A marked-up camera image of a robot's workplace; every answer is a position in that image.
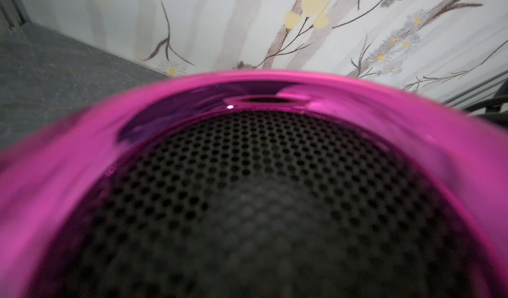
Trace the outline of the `dark grey pink hair dryer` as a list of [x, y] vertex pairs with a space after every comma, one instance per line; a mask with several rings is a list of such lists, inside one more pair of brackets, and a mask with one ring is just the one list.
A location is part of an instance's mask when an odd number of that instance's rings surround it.
[[1, 155], [2, 297], [506, 297], [507, 132], [317, 73], [143, 86]]

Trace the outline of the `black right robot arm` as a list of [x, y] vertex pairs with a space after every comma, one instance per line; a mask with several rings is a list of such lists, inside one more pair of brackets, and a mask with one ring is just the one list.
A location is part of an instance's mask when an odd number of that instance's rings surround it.
[[483, 114], [476, 115], [476, 117], [500, 126], [506, 130], [507, 111], [503, 112], [501, 109], [504, 104], [507, 104], [507, 84], [508, 81], [505, 80], [493, 98], [471, 104], [463, 108], [462, 111], [472, 113], [481, 109], [485, 109], [486, 111]]

